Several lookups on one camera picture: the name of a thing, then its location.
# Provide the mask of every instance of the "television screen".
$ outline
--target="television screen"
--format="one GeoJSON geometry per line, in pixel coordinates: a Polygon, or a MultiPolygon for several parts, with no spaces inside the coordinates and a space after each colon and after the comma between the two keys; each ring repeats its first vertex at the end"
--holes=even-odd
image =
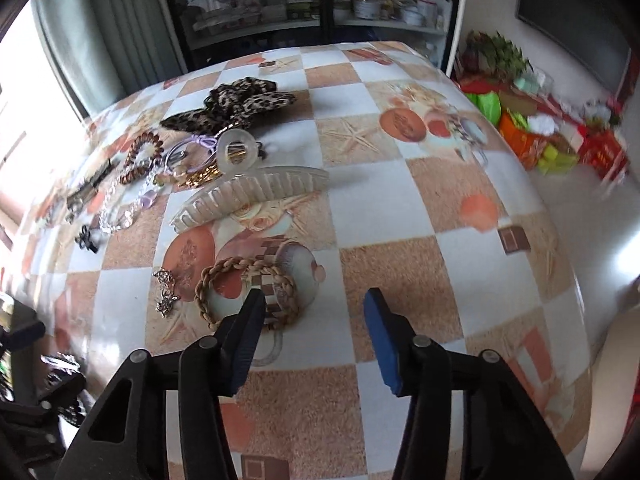
{"type": "Polygon", "coordinates": [[[613,94],[618,92],[630,49],[599,0],[520,0],[518,18],[567,49],[613,94]]]}

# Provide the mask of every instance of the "gray curtain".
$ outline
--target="gray curtain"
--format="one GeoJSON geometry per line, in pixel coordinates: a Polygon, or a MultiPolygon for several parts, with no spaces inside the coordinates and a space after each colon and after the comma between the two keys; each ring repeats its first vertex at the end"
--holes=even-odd
{"type": "Polygon", "coordinates": [[[52,67],[81,115],[182,73],[158,0],[34,3],[52,67]]]}

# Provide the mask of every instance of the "brown coil hair tie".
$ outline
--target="brown coil hair tie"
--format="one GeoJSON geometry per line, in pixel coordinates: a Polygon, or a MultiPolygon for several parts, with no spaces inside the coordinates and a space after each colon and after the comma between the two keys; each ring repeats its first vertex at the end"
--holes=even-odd
{"type": "Polygon", "coordinates": [[[209,324],[209,328],[215,330],[221,320],[215,320],[213,314],[209,313],[207,307],[207,291],[209,285],[224,272],[230,270],[244,270],[248,272],[259,272],[260,274],[270,274],[273,276],[274,285],[279,285],[284,292],[284,309],[279,312],[268,312],[268,316],[276,319],[276,328],[290,324],[298,317],[300,312],[296,302],[296,284],[293,278],[287,276],[276,265],[270,265],[264,260],[254,258],[240,258],[233,256],[221,260],[212,267],[206,267],[201,274],[200,281],[196,285],[194,302],[200,309],[200,317],[209,324]]]}
{"type": "Polygon", "coordinates": [[[160,140],[158,134],[144,132],[137,136],[127,152],[127,158],[124,160],[124,167],[122,168],[122,174],[120,175],[120,183],[126,185],[144,177],[151,170],[153,163],[160,160],[160,157],[162,157],[162,152],[164,151],[162,144],[162,140],[160,140]],[[145,144],[153,144],[154,146],[154,154],[150,157],[150,163],[136,164],[136,157],[140,153],[142,146],[145,144]]]}

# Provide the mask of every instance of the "glass cabinet door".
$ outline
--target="glass cabinet door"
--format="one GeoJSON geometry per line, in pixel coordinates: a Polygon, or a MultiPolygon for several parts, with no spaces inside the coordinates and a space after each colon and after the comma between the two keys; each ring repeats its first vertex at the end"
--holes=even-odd
{"type": "Polygon", "coordinates": [[[402,41],[440,67],[454,0],[334,0],[334,41],[402,41]]]}
{"type": "Polygon", "coordinates": [[[168,1],[193,68],[269,48],[321,43],[319,0],[168,1]]]}

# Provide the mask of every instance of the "checkered tablecloth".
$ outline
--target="checkered tablecloth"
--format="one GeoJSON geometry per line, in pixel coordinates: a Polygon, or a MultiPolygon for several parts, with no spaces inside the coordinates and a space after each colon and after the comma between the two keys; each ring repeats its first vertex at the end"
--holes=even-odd
{"type": "MultiPolygon", "coordinates": [[[[293,276],[302,314],[284,331],[277,359],[253,368],[237,398],[223,405],[245,480],[390,478],[408,400],[391,395],[374,360],[362,311],[371,286],[447,349],[500,352],[579,466],[590,352],[556,229],[500,135],[403,44],[284,48],[151,86],[88,125],[95,149],[77,174],[90,174],[107,156],[124,158],[141,131],[202,106],[209,89],[245,76],[273,80],[297,97],[252,128],[268,153],[261,164],[324,168],[329,189],[257,204],[177,237],[169,221],[193,191],[167,188],[133,227],[101,239],[93,254],[73,237],[104,194],[72,226],[58,215],[53,227],[38,227],[70,183],[56,181],[23,221],[12,281],[18,299],[46,322],[49,349],[80,358],[97,395],[132,350],[175,351],[207,333],[193,304],[205,266],[261,255],[293,276]],[[159,266],[172,270],[181,297],[168,319],[155,311],[152,272],[159,266]]],[[[167,146],[182,138],[160,133],[167,146]]],[[[122,204],[139,186],[124,192],[122,204]]],[[[209,304],[220,316],[236,312],[254,285],[229,273],[209,304]]],[[[273,333],[265,333],[256,357],[272,347],[273,333]]],[[[169,404],[175,418],[174,397],[169,404]]],[[[462,396],[454,394],[451,475],[460,468],[462,416],[462,396]]],[[[175,436],[168,457],[180,478],[175,436]]]]}

